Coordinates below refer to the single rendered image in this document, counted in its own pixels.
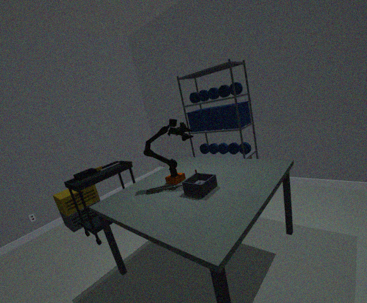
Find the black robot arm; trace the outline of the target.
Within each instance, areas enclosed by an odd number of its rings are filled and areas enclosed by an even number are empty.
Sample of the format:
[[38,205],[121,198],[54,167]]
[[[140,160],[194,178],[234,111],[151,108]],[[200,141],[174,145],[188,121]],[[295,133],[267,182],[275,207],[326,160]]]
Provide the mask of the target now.
[[[159,136],[167,133],[168,131],[168,135],[170,136],[170,134],[175,134],[176,133],[176,128],[171,128],[171,127],[175,127],[177,126],[177,119],[169,119],[169,125],[167,126],[163,126],[153,137],[151,137],[149,140],[146,141],[146,146],[145,146],[145,150],[144,150],[144,155],[148,156],[148,157],[153,157],[156,158],[166,164],[168,164],[170,166],[169,170],[171,173],[170,177],[176,177],[179,174],[177,174],[177,162],[173,159],[169,160],[165,157],[162,157],[158,154],[156,154],[155,152],[153,152],[152,150],[150,150],[150,144]],[[170,127],[170,129],[168,129]],[[184,124],[184,122],[180,122],[180,127],[179,131],[183,132],[183,130],[186,128],[186,124]]]

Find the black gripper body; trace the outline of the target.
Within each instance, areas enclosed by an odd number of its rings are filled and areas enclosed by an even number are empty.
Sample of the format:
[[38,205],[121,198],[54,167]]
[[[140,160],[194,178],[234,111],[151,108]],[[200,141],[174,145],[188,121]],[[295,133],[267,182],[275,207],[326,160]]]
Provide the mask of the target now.
[[[185,130],[185,129],[184,129]],[[179,131],[179,128],[176,128],[176,136],[177,135],[181,135],[182,136],[182,141],[185,141],[185,139],[186,139],[186,133],[184,133],[184,130],[183,130],[183,132],[181,132],[181,131]]]

